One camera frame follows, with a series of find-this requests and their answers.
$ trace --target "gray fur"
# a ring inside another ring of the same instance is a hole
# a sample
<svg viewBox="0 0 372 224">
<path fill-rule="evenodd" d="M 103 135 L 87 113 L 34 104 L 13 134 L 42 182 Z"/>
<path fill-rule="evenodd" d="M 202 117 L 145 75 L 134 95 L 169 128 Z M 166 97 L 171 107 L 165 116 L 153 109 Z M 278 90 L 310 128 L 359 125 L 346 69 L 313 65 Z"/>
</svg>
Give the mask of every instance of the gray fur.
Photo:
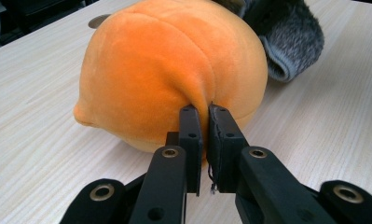
<svg viewBox="0 0 372 224">
<path fill-rule="evenodd" d="M 290 15 L 260 36 L 266 49 L 269 75 L 288 82 L 314 64 L 324 47 L 324 34 L 308 6 L 289 6 Z"/>
</svg>

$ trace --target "metal screw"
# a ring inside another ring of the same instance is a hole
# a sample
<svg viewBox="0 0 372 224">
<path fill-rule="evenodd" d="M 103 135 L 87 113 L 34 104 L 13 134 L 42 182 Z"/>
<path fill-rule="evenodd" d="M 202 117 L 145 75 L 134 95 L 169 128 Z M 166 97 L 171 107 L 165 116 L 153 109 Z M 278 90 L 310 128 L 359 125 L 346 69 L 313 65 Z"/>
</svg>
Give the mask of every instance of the metal screw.
<svg viewBox="0 0 372 224">
<path fill-rule="evenodd" d="M 90 192 L 90 198 L 95 202 L 109 199 L 114 194 L 114 187 L 111 184 L 101 184 Z"/>
<path fill-rule="evenodd" d="M 258 158 L 258 159 L 263 159 L 263 158 L 266 158 L 268 156 L 265 151 L 262 151 L 260 149 L 251 149 L 249 151 L 249 154 L 252 157 L 255 157 L 255 158 Z"/>
<path fill-rule="evenodd" d="M 363 196 L 359 192 L 343 185 L 336 185 L 333 191 L 340 199 L 348 203 L 362 203 L 364 201 Z"/>
<path fill-rule="evenodd" d="M 174 148 L 166 148 L 162 151 L 162 156 L 165 158 L 173 158 L 179 155 L 179 151 Z"/>
</svg>

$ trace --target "table surface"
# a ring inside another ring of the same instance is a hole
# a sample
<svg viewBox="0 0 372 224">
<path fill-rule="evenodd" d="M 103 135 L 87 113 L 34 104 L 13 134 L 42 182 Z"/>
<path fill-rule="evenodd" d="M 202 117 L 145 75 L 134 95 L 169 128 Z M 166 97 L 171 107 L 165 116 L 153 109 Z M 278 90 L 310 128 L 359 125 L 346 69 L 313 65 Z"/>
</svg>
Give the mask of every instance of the table surface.
<svg viewBox="0 0 372 224">
<path fill-rule="evenodd" d="M 58 223 L 69 203 L 100 178 L 124 184 L 152 154 L 77 124 L 88 22 L 132 4 L 101 0 L 0 48 L 0 223 Z M 269 81 L 243 130 L 272 150 L 303 184 L 342 179 L 372 194 L 372 5 L 309 0 L 324 29 L 319 61 L 288 84 Z M 240 223 L 233 194 L 187 197 L 187 223 Z"/>
</svg>

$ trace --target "black object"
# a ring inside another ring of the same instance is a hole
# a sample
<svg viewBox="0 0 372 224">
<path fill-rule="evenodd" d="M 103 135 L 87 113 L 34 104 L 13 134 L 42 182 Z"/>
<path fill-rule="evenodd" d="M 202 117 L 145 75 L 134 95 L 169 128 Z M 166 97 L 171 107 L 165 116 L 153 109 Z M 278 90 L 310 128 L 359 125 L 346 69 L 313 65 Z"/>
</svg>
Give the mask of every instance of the black object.
<svg viewBox="0 0 372 224">
<path fill-rule="evenodd" d="M 372 195 L 344 181 L 320 192 L 301 185 L 275 155 L 249 147 L 229 111 L 210 105 L 207 160 L 213 191 L 235 193 L 243 223 L 372 223 Z M 127 186 L 101 179 L 83 188 L 66 223 L 185 223 L 186 194 L 200 189 L 198 111 L 181 109 L 179 133 L 168 133 L 145 175 Z"/>
<path fill-rule="evenodd" d="M 74 8 L 83 0 L 0 0 L 14 22 L 27 35 L 31 26 Z M 86 6 L 96 0 L 84 1 Z"/>
</svg>

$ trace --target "orange plush toy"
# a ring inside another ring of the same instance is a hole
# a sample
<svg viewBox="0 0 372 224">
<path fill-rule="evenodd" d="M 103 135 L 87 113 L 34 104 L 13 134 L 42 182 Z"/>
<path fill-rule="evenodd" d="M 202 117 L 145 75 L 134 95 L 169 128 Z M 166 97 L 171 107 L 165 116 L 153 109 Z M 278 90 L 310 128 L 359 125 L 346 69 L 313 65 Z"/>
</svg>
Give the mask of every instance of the orange plush toy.
<svg viewBox="0 0 372 224">
<path fill-rule="evenodd" d="M 177 132 L 186 105 L 208 131 L 208 106 L 240 127 L 267 84 L 263 46 L 237 15 L 210 0 L 145 0 L 108 17 L 93 35 L 80 77 L 76 120 L 154 152 Z"/>
</svg>

